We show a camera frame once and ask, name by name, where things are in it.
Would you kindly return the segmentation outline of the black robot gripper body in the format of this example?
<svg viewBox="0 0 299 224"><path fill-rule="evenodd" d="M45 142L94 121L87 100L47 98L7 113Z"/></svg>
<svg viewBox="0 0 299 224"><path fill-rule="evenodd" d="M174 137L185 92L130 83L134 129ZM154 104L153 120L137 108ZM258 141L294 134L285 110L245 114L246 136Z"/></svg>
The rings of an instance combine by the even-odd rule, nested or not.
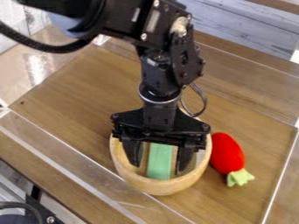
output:
<svg viewBox="0 0 299 224"><path fill-rule="evenodd" d="M111 116L113 137L205 149L211 126L185 114L179 107L139 108Z"/></svg>

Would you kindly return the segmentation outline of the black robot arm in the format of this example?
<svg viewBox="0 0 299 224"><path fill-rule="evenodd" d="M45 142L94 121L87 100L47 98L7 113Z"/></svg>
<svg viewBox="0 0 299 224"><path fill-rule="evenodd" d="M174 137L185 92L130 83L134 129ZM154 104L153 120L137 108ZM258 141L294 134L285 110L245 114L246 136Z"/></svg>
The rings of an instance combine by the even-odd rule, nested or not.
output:
<svg viewBox="0 0 299 224"><path fill-rule="evenodd" d="M193 15L177 0L15 0L50 13L65 33L86 41L99 34L135 46L142 64L145 106L113 115L113 135L139 166L142 143L179 147L175 171L186 170L207 145L211 126L178 105L183 88L202 76L205 61L194 41Z"/></svg>

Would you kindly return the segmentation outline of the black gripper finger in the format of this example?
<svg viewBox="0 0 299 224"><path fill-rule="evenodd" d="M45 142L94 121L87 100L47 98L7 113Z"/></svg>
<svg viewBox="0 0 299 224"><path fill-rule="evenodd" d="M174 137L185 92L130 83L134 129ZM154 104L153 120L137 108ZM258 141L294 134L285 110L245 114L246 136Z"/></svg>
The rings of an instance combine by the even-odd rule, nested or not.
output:
<svg viewBox="0 0 299 224"><path fill-rule="evenodd" d="M141 140L125 138L123 147L130 164L134 165L135 167L139 167L142 164L142 158L145 152L143 142Z"/></svg>
<svg viewBox="0 0 299 224"><path fill-rule="evenodd" d="M181 174L186 170L190 162L193 161L193 156L195 152L195 144L191 142L186 142L185 145L179 147L175 165L177 174Z"/></svg>

